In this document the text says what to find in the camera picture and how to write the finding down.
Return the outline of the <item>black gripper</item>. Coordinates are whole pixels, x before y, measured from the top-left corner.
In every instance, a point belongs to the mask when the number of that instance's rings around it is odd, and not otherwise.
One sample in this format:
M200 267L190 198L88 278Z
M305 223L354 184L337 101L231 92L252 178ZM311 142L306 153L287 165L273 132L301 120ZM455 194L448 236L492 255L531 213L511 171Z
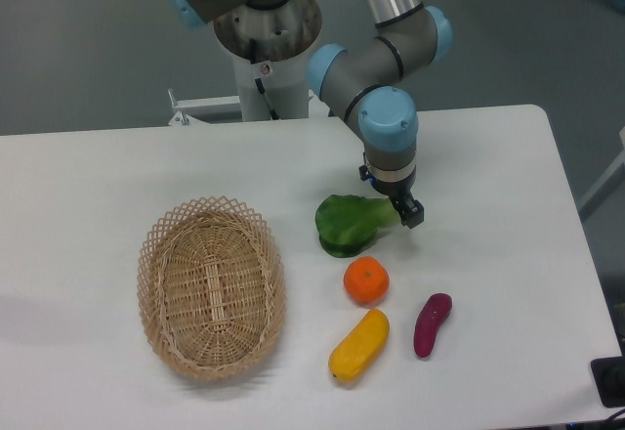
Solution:
M424 206L411 193L416 179L415 166L402 168L399 176L366 164L358 171L362 181L368 181L375 191L391 199L403 226L414 229L424 222Z

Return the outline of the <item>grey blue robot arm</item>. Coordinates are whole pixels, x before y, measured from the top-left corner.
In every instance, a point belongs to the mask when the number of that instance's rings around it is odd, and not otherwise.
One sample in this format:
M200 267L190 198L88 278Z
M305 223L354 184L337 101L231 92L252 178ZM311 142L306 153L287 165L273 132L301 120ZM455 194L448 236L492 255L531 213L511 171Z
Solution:
M452 28L422 0L365 1L376 36L351 51L320 43L315 0L169 0L184 24L213 26L232 60L244 120L305 118L310 96L318 97L362 141L361 179L412 228L425 216L411 193L418 117L398 84L448 52Z

